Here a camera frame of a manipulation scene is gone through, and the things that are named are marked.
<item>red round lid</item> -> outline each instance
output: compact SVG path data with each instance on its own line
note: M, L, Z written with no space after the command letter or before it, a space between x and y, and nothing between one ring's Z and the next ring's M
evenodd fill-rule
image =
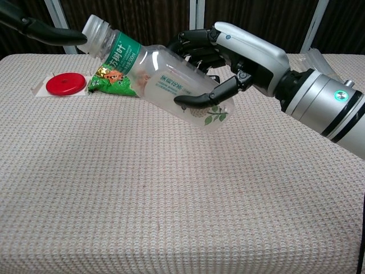
M72 95L86 86L85 77L79 73L67 72L51 78L47 84L47 91L56 96Z

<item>woven fabric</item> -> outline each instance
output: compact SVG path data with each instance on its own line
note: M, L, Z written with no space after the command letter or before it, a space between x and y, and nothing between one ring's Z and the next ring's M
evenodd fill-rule
M365 56L326 58L365 91ZM86 55L0 65L0 273L355 273L364 161L276 99L238 94L210 134L138 98L33 96Z

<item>green circular indicator light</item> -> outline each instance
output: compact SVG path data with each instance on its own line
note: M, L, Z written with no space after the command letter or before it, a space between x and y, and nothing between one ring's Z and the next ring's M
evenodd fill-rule
M340 102L348 100L348 93L343 90L338 90L335 92L335 99Z

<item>plastic water bottle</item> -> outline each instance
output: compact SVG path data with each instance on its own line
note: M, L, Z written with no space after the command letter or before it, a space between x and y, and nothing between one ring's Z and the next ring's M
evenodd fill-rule
M232 98L202 110L175 104L173 99L178 95L210 93L218 84L166 47L142 46L95 15L89 17L82 32L87 43L78 48L129 77L137 95L157 107L209 131L233 113Z

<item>snack bag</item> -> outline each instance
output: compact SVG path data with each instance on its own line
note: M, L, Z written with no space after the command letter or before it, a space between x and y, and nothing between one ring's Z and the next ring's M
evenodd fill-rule
M99 90L109 94L137 96L133 89L131 89L128 77L106 64L102 64L98 68L87 88L91 92Z

